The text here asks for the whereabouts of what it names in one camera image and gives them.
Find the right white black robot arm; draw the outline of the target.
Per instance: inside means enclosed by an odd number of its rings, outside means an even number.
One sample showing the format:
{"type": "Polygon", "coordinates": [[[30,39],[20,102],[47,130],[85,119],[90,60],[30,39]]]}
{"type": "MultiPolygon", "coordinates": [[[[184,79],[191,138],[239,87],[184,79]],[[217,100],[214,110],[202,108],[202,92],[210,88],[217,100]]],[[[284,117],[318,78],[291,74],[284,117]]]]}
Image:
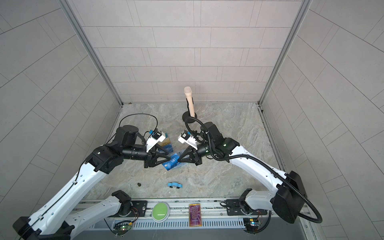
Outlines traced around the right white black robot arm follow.
{"type": "Polygon", "coordinates": [[[212,122],[201,127],[202,140],[188,131],[179,135],[179,142],[188,145],[179,158],[180,162],[202,164],[202,158],[212,156],[217,161],[231,163],[262,183],[267,190],[258,192],[247,189],[236,201],[235,208],[245,215],[256,211],[273,211],[287,223],[293,224],[305,204],[306,195],[302,180],[295,172],[278,170],[250,154],[240,143],[225,138],[212,122]]]}

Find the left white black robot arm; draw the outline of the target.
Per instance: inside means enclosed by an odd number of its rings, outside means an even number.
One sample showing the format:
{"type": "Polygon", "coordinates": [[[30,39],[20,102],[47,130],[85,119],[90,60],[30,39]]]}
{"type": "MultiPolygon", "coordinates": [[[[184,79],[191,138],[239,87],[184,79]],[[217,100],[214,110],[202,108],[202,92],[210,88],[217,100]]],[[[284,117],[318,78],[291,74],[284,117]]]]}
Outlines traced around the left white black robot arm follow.
{"type": "Polygon", "coordinates": [[[117,128],[110,144],[94,149],[72,179],[43,207],[29,217],[20,217],[13,229],[23,240],[71,240],[90,226],[110,216],[126,217],[140,212],[133,207],[131,197],[116,191],[107,199],[83,211],[72,213],[83,197],[124,160],[143,161],[145,168],[153,168],[170,160],[159,142],[166,138],[161,131],[150,132],[146,143],[136,144],[139,129],[125,125],[117,128]]]}

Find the blue credit card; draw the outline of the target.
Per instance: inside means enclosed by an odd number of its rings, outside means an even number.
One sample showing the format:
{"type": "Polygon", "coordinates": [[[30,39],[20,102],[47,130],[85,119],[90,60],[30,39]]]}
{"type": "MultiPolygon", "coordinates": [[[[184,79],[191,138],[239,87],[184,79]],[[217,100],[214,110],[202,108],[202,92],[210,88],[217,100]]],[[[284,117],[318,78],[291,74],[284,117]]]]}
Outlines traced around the blue credit card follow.
{"type": "Polygon", "coordinates": [[[167,171],[170,171],[174,168],[178,168],[178,167],[182,167],[184,165],[186,165],[186,163],[180,163],[179,162],[179,158],[180,158],[180,155],[183,153],[183,151],[179,151],[179,152],[176,152],[176,153],[172,153],[170,155],[170,160],[165,162],[165,163],[162,163],[163,167],[167,170],[167,171]]]}

